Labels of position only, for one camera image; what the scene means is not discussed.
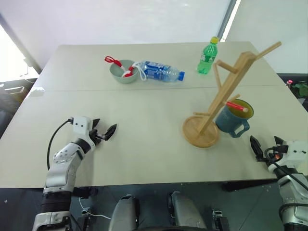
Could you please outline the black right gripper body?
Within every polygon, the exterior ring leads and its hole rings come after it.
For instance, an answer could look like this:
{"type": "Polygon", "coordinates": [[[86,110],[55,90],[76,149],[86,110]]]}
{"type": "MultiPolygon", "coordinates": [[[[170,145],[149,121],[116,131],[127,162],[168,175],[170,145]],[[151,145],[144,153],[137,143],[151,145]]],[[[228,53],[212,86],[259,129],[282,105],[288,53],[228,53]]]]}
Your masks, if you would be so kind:
{"type": "Polygon", "coordinates": [[[281,166],[277,163],[282,159],[281,153],[279,152],[279,147],[273,146],[271,148],[267,148],[263,152],[263,156],[265,157],[265,162],[268,168],[271,165],[274,165],[274,168],[281,168],[281,166]]]}

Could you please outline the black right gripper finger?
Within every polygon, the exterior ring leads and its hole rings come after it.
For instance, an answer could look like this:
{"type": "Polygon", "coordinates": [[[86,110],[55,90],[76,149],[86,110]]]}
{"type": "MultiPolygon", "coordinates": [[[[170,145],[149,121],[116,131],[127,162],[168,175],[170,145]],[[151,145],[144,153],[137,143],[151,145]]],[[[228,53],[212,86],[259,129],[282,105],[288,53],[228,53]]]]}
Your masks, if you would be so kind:
{"type": "Polygon", "coordinates": [[[256,160],[258,162],[262,162],[263,161],[263,151],[261,149],[261,145],[259,141],[252,135],[250,136],[250,145],[255,154],[256,160]]]}
{"type": "Polygon", "coordinates": [[[285,144],[285,141],[280,137],[274,136],[276,147],[274,147],[275,152],[287,152],[288,145],[285,144]]]}

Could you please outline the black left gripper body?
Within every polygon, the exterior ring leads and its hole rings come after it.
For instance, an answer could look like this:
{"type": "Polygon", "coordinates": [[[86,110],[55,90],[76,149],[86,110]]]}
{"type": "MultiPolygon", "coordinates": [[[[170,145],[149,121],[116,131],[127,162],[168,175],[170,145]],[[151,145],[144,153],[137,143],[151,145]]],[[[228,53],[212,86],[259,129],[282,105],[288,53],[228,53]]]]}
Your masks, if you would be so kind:
{"type": "Polygon", "coordinates": [[[102,140],[105,140],[106,133],[99,134],[97,129],[94,128],[89,132],[89,137],[93,141],[94,145],[98,145],[102,140]]]}

